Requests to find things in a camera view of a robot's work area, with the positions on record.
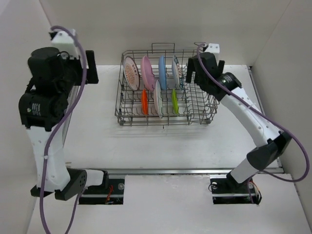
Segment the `small green plate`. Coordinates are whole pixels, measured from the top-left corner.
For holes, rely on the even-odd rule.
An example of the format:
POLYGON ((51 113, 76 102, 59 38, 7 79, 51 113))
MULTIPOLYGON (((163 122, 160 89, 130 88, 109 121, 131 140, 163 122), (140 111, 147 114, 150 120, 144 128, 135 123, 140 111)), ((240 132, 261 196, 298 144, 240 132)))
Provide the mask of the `small green plate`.
POLYGON ((171 92, 171 98, 172 98, 172 105, 173 105, 173 112, 175 115, 179 115, 179 107, 178 107, 178 102, 177 102, 177 95, 176 95, 176 90, 173 89, 171 92))

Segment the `white plate dark line emblem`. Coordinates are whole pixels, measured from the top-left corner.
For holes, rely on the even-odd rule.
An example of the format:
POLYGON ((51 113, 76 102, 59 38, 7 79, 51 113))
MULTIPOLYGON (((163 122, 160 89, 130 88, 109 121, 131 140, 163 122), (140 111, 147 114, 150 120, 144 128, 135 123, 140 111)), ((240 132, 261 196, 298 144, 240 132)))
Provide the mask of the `white plate dark line emblem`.
POLYGON ((154 88, 154 103, 155 103, 155 109, 156 109, 157 115, 160 118, 163 118, 161 87, 160 87, 160 83, 158 80, 156 81, 155 88, 154 88))

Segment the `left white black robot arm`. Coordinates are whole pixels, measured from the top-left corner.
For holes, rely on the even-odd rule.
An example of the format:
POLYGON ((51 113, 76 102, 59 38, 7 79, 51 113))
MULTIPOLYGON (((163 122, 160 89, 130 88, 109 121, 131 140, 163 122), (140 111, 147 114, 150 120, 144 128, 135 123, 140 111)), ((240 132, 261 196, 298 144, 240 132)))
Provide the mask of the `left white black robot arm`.
POLYGON ((68 107, 68 97, 82 80, 79 59, 55 47, 43 47, 32 52, 28 66, 32 74, 25 93, 19 100, 19 113, 31 140, 37 168, 37 183, 30 193, 39 197, 54 194, 57 200, 67 201, 84 188, 93 187, 98 193, 109 188, 109 176, 104 170, 72 169, 65 165, 61 126, 49 145, 49 136, 68 107))

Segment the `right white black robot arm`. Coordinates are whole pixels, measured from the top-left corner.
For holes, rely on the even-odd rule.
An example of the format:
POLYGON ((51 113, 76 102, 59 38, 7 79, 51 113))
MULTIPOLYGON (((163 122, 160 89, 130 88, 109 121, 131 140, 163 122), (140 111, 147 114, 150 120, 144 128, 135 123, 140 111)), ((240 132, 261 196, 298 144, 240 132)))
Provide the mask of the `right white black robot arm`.
POLYGON ((233 73, 224 73, 223 65, 210 52, 201 53, 199 57, 190 57, 186 82, 194 81, 201 90, 230 110, 253 139, 255 148, 227 174, 227 189, 237 192, 250 177, 274 162, 285 151, 292 138, 260 115, 241 82, 233 73))

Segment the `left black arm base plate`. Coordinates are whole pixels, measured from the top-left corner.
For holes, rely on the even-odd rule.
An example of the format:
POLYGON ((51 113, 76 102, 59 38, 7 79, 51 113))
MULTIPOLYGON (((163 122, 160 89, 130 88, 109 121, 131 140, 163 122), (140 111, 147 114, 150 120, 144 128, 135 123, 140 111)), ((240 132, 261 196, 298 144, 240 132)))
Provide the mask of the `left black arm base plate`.
POLYGON ((90 186, 79 198, 79 205, 122 205, 125 178, 109 179, 108 187, 90 186))

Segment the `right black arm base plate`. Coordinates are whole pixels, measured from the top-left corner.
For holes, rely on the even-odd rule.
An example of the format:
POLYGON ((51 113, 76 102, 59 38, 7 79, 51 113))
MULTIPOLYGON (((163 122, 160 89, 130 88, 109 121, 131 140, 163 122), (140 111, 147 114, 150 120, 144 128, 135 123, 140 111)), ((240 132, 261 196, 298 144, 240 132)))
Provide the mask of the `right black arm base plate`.
POLYGON ((213 204, 254 204, 259 205, 262 194, 251 180, 240 185, 229 185, 226 178, 211 178, 209 191, 212 193, 213 204))

